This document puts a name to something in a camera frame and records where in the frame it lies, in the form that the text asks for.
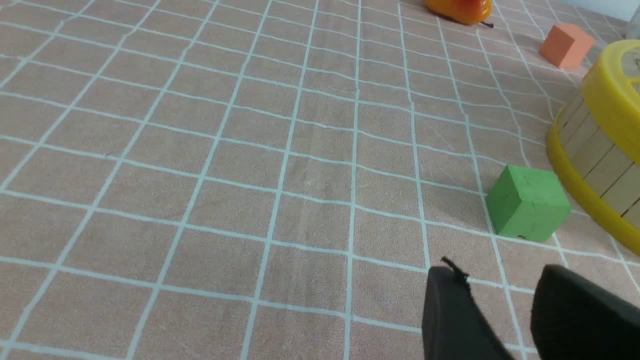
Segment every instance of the orange object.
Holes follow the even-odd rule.
[[[483,22],[491,14],[491,0],[424,0],[424,4],[432,12],[464,25]]]
[[[540,47],[540,54],[557,67],[577,67],[594,42],[578,25],[554,25]]]

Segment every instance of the green foam block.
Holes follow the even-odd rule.
[[[550,171],[507,165],[486,197],[495,232],[546,241],[571,211],[557,176]]]

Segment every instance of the white grid line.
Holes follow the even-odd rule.
[[[626,266],[627,262],[626,262],[622,257],[621,257],[621,262],[622,262],[623,264],[625,264],[625,268],[627,268],[627,266]]]
[[[15,192],[15,191],[11,191],[11,190],[5,190],[5,191],[0,192],[0,193],[5,194],[5,195],[11,195],[11,196],[14,196],[14,197],[37,200],[37,201],[47,202],[47,203],[50,203],[50,204],[69,206],[69,207],[79,208],[79,209],[89,209],[90,208],[90,206],[86,205],[86,204],[78,204],[78,203],[59,200],[59,199],[53,199],[53,198],[50,198],[50,197],[44,197],[44,196],[41,196],[41,195],[22,193],[22,192]],[[316,199],[316,198],[313,198],[313,197],[309,197],[307,195],[302,195],[302,194],[292,193],[292,192],[283,192],[283,194],[291,196],[291,197],[297,197],[297,198],[300,198],[300,199],[310,200],[310,201],[323,203],[323,204],[336,204],[336,205],[349,206],[348,202],[342,202],[342,201],[336,201],[336,200],[321,200],[321,199]],[[362,210],[362,211],[365,211],[365,212],[368,212],[368,213],[374,213],[374,214],[378,214],[378,215],[383,215],[383,216],[386,216],[386,217],[402,218],[402,219],[405,219],[405,220],[411,220],[411,221],[418,222],[418,223],[421,222],[421,220],[419,218],[408,217],[408,216],[405,216],[405,215],[398,215],[398,214],[393,214],[393,213],[387,213],[385,211],[366,208],[366,207],[358,205],[358,204],[356,205],[356,209],[359,209],[359,210]],[[134,220],[157,222],[158,224],[167,224],[167,225],[177,225],[177,224],[179,224],[178,222],[173,221],[173,220],[146,217],[146,216],[143,216],[143,215],[131,214],[131,213],[126,213],[124,211],[113,210],[113,209],[96,208],[95,211],[99,212],[99,213],[107,213],[107,214],[113,214],[113,215],[118,215],[118,216],[122,216],[122,217],[127,217],[127,218],[131,218],[131,219],[134,219]],[[445,222],[437,222],[437,221],[432,221],[432,220],[425,220],[424,223],[427,224],[427,225],[436,225],[436,226],[448,227],[450,229],[460,230],[460,231],[463,231],[465,233],[470,233],[470,234],[474,234],[474,235],[480,235],[480,236],[485,236],[485,237],[489,237],[490,236],[490,234],[487,233],[487,232],[473,230],[473,229],[467,229],[467,228],[464,228],[464,227],[460,227],[460,226],[453,225],[453,224],[448,224],[448,223],[445,223]],[[212,232],[212,233],[222,234],[222,235],[225,235],[225,236],[233,236],[233,237],[244,238],[244,239],[249,239],[249,240],[257,240],[257,241],[266,241],[266,238],[263,238],[263,237],[260,237],[260,236],[252,236],[252,235],[235,233],[235,232],[232,232],[232,231],[224,231],[224,230],[214,229],[214,228],[211,228],[211,227],[204,227],[204,226],[192,225],[192,224],[186,224],[185,226],[188,229],[194,229],[194,230],[200,230],[200,231],[208,231],[208,232]],[[549,245],[549,244],[546,244],[546,243],[537,243],[537,242],[533,242],[533,241],[521,240],[521,239],[518,239],[518,238],[507,238],[507,237],[504,237],[504,236],[496,236],[496,238],[500,239],[500,240],[505,240],[505,241],[523,243],[523,244],[527,244],[527,245],[534,246],[534,247],[543,247],[543,248],[546,248],[546,249],[557,250],[557,248],[555,246]],[[313,247],[308,247],[308,248],[311,249],[311,250],[317,250],[317,251],[330,251],[330,249],[313,248]],[[606,255],[603,255],[603,254],[600,254],[600,253],[596,253],[596,252],[583,252],[583,251],[569,250],[569,249],[563,249],[563,251],[565,251],[567,253],[570,253],[570,254],[577,254],[577,255],[583,255],[583,256],[592,256],[592,257],[598,257],[598,258],[607,259],[609,261],[613,261],[613,262],[617,262],[617,263],[620,262],[619,259],[610,258],[609,256],[606,256]],[[627,261],[627,263],[630,264],[630,265],[640,266],[640,263],[634,263],[632,261]]]
[[[400,6],[400,1],[398,1],[397,4],[398,7],[398,18],[399,18],[399,24],[400,24],[400,41],[402,43],[402,54],[403,54],[403,62],[404,62],[404,82],[406,84],[406,88],[407,88],[407,98],[409,100],[409,103],[411,104],[411,139],[412,139],[412,146],[413,146],[413,169],[414,169],[414,181],[415,181],[415,186],[416,186],[416,191],[417,191],[417,200],[418,200],[418,211],[419,211],[419,215],[420,215],[420,220],[421,220],[421,224],[420,224],[420,230],[422,231],[422,251],[423,251],[423,256],[424,256],[424,263],[426,265],[426,268],[431,268],[431,257],[429,255],[429,236],[427,233],[427,227],[425,224],[425,220],[426,220],[426,216],[425,216],[425,211],[424,211],[424,199],[422,197],[422,184],[424,184],[422,182],[422,179],[420,178],[420,158],[418,157],[418,145],[417,145],[417,138],[416,138],[416,130],[415,130],[415,103],[413,102],[413,99],[411,97],[411,83],[409,81],[409,72],[407,71],[407,59],[406,59],[406,49],[404,46],[404,24],[402,22],[402,9]]]
[[[92,4],[93,4],[93,0],[89,1],[87,3],[87,5],[81,10],[81,12],[85,11]],[[147,11],[147,13],[145,14],[145,16],[142,19],[140,19],[140,21],[138,22],[138,25],[142,24],[142,22],[151,14],[152,11],[153,11],[153,8],[150,8]],[[65,23],[64,21],[61,22],[56,29],[59,30],[60,28],[62,28],[64,23]],[[137,28],[134,28],[130,33],[125,34],[120,39],[116,49],[109,55],[107,60],[102,64],[100,69],[91,78],[91,80],[89,80],[89,82],[87,82],[87,84],[85,84],[84,88],[80,91],[80,93],[76,96],[76,98],[71,102],[71,105],[58,117],[58,119],[53,123],[53,125],[40,138],[40,141],[38,142],[38,145],[34,146],[31,149],[31,151],[13,169],[11,174],[3,181],[2,185],[0,185],[0,192],[6,190],[7,185],[18,174],[18,172],[20,172],[20,170],[27,163],[27,161],[29,161],[29,159],[31,159],[31,157],[34,155],[34,153],[38,150],[38,148],[40,147],[39,145],[42,145],[46,141],[46,139],[49,137],[49,135],[51,135],[51,133],[56,129],[56,127],[67,117],[68,113],[70,112],[71,106],[75,106],[77,104],[77,102],[82,98],[82,96],[84,96],[84,94],[87,92],[87,90],[93,85],[93,83],[97,79],[97,76],[99,76],[102,73],[102,71],[104,71],[104,69],[106,69],[106,67],[109,65],[111,60],[118,53],[118,50],[122,46],[122,44],[124,43],[125,39],[130,34],[134,33],[136,30],[137,30]],[[42,50],[42,48],[44,48],[44,47],[41,46],[38,49],[36,49],[36,51],[40,51],[40,50]],[[33,58],[33,57],[35,57],[37,55],[36,51],[34,51],[34,53],[31,54],[31,58]],[[140,133],[141,128],[142,128],[142,125],[140,126],[139,131],[137,132],[137,134]],[[113,180],[113,177],[115,176],[115,173],[118,171],[119,164],[116,163],[116,165],[114,166],[113,170],[111,171],[109,177],[107,178],[105,184],[100,189],[100,192],[98,193],[98,195],[96,196],[96,198],[94,199],[94,201],[92,203],[92,209],[97,207],[98,203],[102,199],[102,196],[104,196],[104,194],[106,193],[106,188],[108,188],[108,186],[111,184],[111,180]],[[93,213],[93,211],[91,209],[89,211],[87,211],[87,213],[85,214],[85,216],[82,219],[81,223],[78,225],[78,228],[76,229],[76,231],[72,235],[71,239],[69,239],[68,243],[65,245],[65,248],[62,250],[62,253],[59,255],[58,260],[56,261],[56,266],[62,265],[62,262],[64,262],[65,258],[67,257],[67,254],[71,251],[71,248],[75,244],[75,242],[77,240],[77,237],[80,235],[80,233],[84,229],[84,227],[85,227],[86,223],[89,221],[92,213]],[[57,273],[57,269],[55,269],[55,268],[51,269],[51,271],[49,272],[49,274],[45,278],[44,282],[42,283],[42,285],[40,286],[40,288],[38,289],[38,291],[36,292],[34,297],[31,299],[31,302],[29,302],[29,304],[23,310],[23,312],[22,312],[22,314],[20,316],[20,319],[18,320],[18,323],[15,326],[15,328],[13,329],[13,332],[12,332],[10,338],[9,338],[9,342],[10,342],[9,346],[5,347],[3,349],[3,351],[2,351],[2,353],[0,354],[0,360],[6,360],[7,356],[9,355],[9,352],[12,349],[11,343],[15,343],[17,341],[18,335],[20,335],[20,332],[22,331],[25,323],[27,322],[27,320],[29,318],[29,315],[31,314],[31,312],[34,309],[34,307],[38,304],[38,302],[40,301],[40,299],[42,298],[44,293],[47,291],[47,288],[49,287],[49,285],[53,282],[53,279],[56,276],[56,273]]]
[[[444,34],[442,33],[442,27],[440,25],[440,18],[436,18],[438,21],[438,29],[440,31],[440,36],[442,37],[442,41],[444,42]],[[444,52],[447,55],[447,57],[449,57],[449,52],[447,50],[447,46],[444,46]],[[453,78],[453,87],[454,90],[456,92],[456,97],[460,98],[460,93],[458,92],[458,86],[456,84],[455,81],[455,75],[453,72],[453,68],[451,67],[451,62],[447,62],[449,64],[449,71],[451,71],[451,77]],[[458,106],[460,107],[460,111],[464,114],[465,116],[465,120],[467,123],[467,140],[469,142],[469,149],[471,150],[471,155],[472,155],[472,160],[474,163],[474,172],[476,175],[476,184],[477,184],[477,188],[478,191],[482,190],[482,181],[480,178],[480,171],[478,169],[478,164],[477,164],[477,158],[476,158],[476,150],[474,148],[474,143],[473,143],[473,139],[471,137],[471,128],[469,126],[470,121],[469,121],[469,116],[468,114],[465,112],[464,107],[462,106],[462,103],[458,103]],[[507,300],[507,305],[509,308],[509,313],[511,315],[511,321],[513,322],[513,327],[515,329],[516,332],[516,339],[518,341],[518,346],[522,347],[524,345],[524,340],[522,337],[522,330],[520,330],[520,325],[518,324],[518,318],[516,316],[516,312],[515,312],[515,308],[513,307],[513,301],[511,300],[511,293],[509,292],[509,283],[507,281],[507,277],[506,277],[506,272],[504,270],[504,266],[502,264],[502,259],[500,257],[500,252],[498,250],[498,245],[497,245],[497,241],[496,241],[496,237],[493,233],[493,227],[492,227],[492,223],[491,223],[491,218],[489,216],[489,211],[488,208],[486,206],[486,201],[484,199],[484,196],[480,196],[481,202],[482,202],[482,206],[483,206],[483,211],[484,211],[484,218],[486,220],[486,226],[489,229],[490,232],[490,238],[491,238],[491,243],[493,246],[493,251],[495,253],[495,258],[496,258],[496,262],[498,264],[498,269],[500,272],[500,278],[502,279],[502,284],[504,287],[504,293],[506,295],[506,300]],[[524,350],[520,350],[520,353],[522,354],[522,357],[524,360],[527,360],[527,354],[525,353]]]
[[[358,163],[358,112],[360,111],[360,41],[362,31],[362,0],[358,0],[358,21],[356,23],[356,33],[358,40],[356,41],[356,58],[355,58],[355,103],[353,108],[353,135],[351,139],[351,193],[349,194],[349,238],[348,238],[348,256],[347,256],[347,284],[345,312],[347,318],[344,321],[344,345],[342,348],[343,360],[349,360],[351,356],[351,322],[353,321],[353,253],[355,242],[355,211],[357,196],[357,173],[356,164]]]
[[[258,32],[253,39],[252,49],[255,47],[256,42],[260,36],[260,29],[262,29],[262,24],[266,18],[267,13],[269,13],[269,9],[271,8],[273,0],[269,0],[267,3],[267,7],[264,10],[262,21],[260,22],[260,26],[258,27]],[[307,70],[307,62],[309,57],[309,51],[311,46],[311,38],[313,37],[313,25],[316,22],[316,13],[314,13],[314,17],[312,20],[312,26],[309,30],[309,35],[307,38],[307,48],[305,49],[305,59],[303,60],[302,71],[300,72],[300,78],[298,80],[298,86],[296,89],[296,103],[294,105],[292,118],[295,119],[298,115],[298,109],[300,107],[300,97],[302,93],[302,83],[304,82],[305,73]],[[295,121],[291,121],[289,124],[289,134],[287,137],[287,145],[285,146],[284,158],[282,160],[282,164],[280,167],[280,175],[278,178],[278,188],[276,190],[276,197],[273,202],[273,207],[271,208],[271,218],[269,219],[269,229],[267,231],[267,240],[269,242],[265,243],[264,250],[262,251],[262,259],[260,261],[260,268],[258,270],[257,280],[255,282],[255,289],[253,290],[253,302],[251,306],[251,310],[249,313],[249,318],[247,320],[247,326],[244,332],[244,339],[242,345],[242,352],[240,353],[240,359],[246,360],[249,356],[249,349],[251,347],[251,337],[253,334],[253,326],[255,325],[255,318],[258,312],[258,303],[260,300],[260,294],[262,293],[262,285],[264,283],[264,276],[266,273],[267,263],[269,261],[269,251],[271,250],[271,241],[273,240],[273,233],[275,230],[275,222],[278,213],[278,207],[280,205],[280,199],[282,198],[282,189],[284,187],[284,177],[287,170],[287,163],[289,162],[289,152],[291,150],[291,143],[293,140],[294,127],[296,125]]]

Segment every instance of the yellow container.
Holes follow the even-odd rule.
[[[558,113],[547,154],[573,198],[640,255],[640,40],[607,46]]]

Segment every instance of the foam block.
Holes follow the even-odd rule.
[[[566,219],[571,204],[551,171],[507,165],[486,197],[495,233],[546,241]]]
[[[595,39],[578,25],[554,25],[540,47],[540,54],[557,67],[577,67]]]

